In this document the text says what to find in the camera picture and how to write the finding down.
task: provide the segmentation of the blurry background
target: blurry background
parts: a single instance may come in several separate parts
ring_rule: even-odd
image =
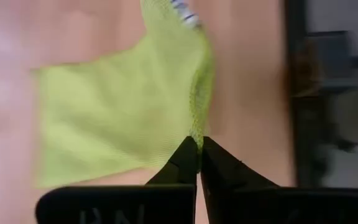
[[[305,144],[312,146],[297,148],[314,157],[304,173],[315,181],[303,182],[313,186],[358,187],[358,1],[300,2],[303,5],[299,3],[298,7],[304,10],[299,10],[297,16],[306,26],[307,34],[303,35],[314,44],[315,74],[321,81],[319,96],[309,97],[315,103],[319,101],[318,106],[308,110],[320,114],[317,120],[322,121],[314,131],[309,129],[309,138],[312,136],[313,140],[306,140]],[[297,44],[298,48],[302,45],[301,41]],[[308,134],[300,135],[306,139]],[[307,159],[297,161],[297,168],[302,169],[305,162],[301,161]]]

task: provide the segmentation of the wooden table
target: wooden table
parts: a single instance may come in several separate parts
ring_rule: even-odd
[[[194,0],[213,43],[217,78],[210,136],[280,185],[292,184],[279,0]],[[31,68],[82,62],[134,45],[139,0],[0,0],[0,223],[35,223],[37,95]],[[80,184],[143,184],[133,170]],[[207,223],[201,192],[197,223]]]

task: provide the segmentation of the wooden surface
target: wooden surface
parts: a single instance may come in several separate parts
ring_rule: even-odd
[[[213,43],[210,135],[251,168],[292,184],[279,0],[194,0]],[[31,68],[91,60],[144,34],[139,0],[0,0],[0,223],[35,223],[37,95]],[[133,170],[81,184],[142,184]],[[197,223],[207,223],[201,192]]]

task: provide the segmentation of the blue and white stripe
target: blue and white stripe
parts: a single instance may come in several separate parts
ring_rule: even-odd
[[[177,10],[180,19],[182,19],[186,25],[193,28],[200,24],[198,16],[190,11],[184,0],[171,0],[171,3],[173,8]]]

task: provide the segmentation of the yellow-green mesh fabric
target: yellow-green mesh fabric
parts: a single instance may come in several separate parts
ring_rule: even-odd
[[[200,28],[169,0],[142,0],[147,34],[119,54],[41,68],[41,186],[160,168],[188,135],[203,143],[213,64]]]

